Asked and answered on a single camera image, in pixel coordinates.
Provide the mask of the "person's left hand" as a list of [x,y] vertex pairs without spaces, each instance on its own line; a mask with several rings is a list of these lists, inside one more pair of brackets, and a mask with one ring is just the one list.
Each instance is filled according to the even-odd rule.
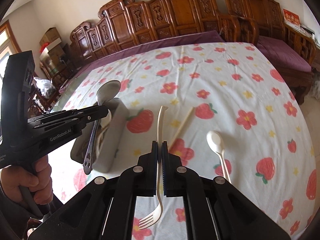
[[20,186],[27,187],[34,194],[34,201],[46,205],[53,200],[52,168],[45,155],[35,163],[36,174],[32,174],[20,166],[8,166],[1,170],[1,186],[4,194],[13,202],[27,208]]

